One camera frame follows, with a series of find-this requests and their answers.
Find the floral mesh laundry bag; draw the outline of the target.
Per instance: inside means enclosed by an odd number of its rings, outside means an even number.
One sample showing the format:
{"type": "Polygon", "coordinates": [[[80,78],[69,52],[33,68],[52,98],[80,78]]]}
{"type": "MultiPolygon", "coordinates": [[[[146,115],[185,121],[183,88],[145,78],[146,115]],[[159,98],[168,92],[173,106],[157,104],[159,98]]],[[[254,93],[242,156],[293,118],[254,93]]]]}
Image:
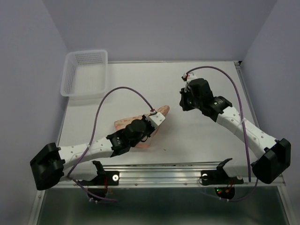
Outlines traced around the floral mesh laundry bag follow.
{"type": "MultiPolygon", "coordinates": [[[[157,112],[162,113],[166,117],[167,114],[169,113],[169,110],[170,110],[170,107],[168,105],[164,105],[164,106],[161,106],[160,108],[158,108],[157,112]]],[[[121,129],[125,128],[126,125],[130,124],[133,120],[141,119],[141,118],[142,118],[142,115],[138,115],[138,116],[133,116],[133,117],[117,120],[114,122],[115,130],[116,131],[121,130],[121,129]]],[[[152,140],[153,140],[154,136],[157,134],[158,131],[159,131],[159,128],[157,128],[152,133],[151,137],[148,138],[147,140],[145,140],[145,142],[139,142],[135,147],[140,148],[140,149],[149,148],[152,144],[152,140]]]]}

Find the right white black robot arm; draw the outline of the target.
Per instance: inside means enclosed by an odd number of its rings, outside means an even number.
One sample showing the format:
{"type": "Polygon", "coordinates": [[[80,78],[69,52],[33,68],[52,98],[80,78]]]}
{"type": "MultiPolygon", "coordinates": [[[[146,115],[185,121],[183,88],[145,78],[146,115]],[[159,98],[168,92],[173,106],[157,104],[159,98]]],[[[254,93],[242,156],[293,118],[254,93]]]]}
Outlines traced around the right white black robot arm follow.
{"type": "Polygon", "coordinates": [[[183,77],[185,87],[180,90],[180,106],[184,111],[198,109],[217,124],[225,127],[244,142],[255,155],[250,162],[252,173],[265,184],[271,184],[291,164],[291,144],[264,133],[222,96],[215,97],[208,81],[183,77]]]}

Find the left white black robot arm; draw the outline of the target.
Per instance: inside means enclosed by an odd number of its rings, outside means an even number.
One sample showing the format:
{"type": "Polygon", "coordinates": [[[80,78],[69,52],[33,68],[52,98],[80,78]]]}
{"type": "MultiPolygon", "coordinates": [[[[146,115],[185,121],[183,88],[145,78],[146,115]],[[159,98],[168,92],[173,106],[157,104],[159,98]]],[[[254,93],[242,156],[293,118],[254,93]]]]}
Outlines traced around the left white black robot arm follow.
{"type": "Polygon", "coordinates": [[[103,137],[93,143],[75,146],[57,146],[49,143],[30,161],[30,167],[37,190],[54,187],[60,181],[75,178],[75,168],[80,163],[91,162],[88,173],[80,173],[80,180],[90,180],[98,185],[104,181],[104,173],[97,158],[112,158],[129,152],[144,138],[150,137],[159,123],[152,116],[135,119],[125,128],[103,137]]]}

